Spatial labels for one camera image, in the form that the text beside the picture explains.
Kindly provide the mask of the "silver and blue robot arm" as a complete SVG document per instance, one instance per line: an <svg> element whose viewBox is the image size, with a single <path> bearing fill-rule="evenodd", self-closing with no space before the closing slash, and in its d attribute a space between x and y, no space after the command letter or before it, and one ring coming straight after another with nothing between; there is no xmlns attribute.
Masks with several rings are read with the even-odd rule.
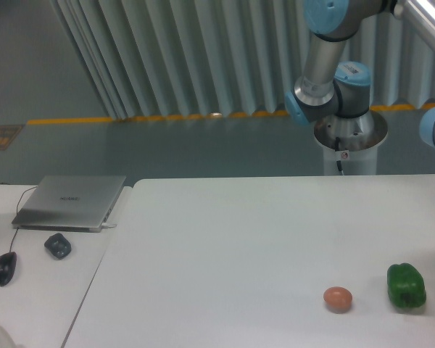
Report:
<svg viewBox="0 0 435 348"><path fill-rule="evenodd" d="M313 36L303 73L285 95L289 114L301 125L315 123L316 140L336 152L378 146L388 127L369 107L369 69L341 62L344 47L363 20L389 12L435 50L435 1L305 1L303 10Z"/></svg>

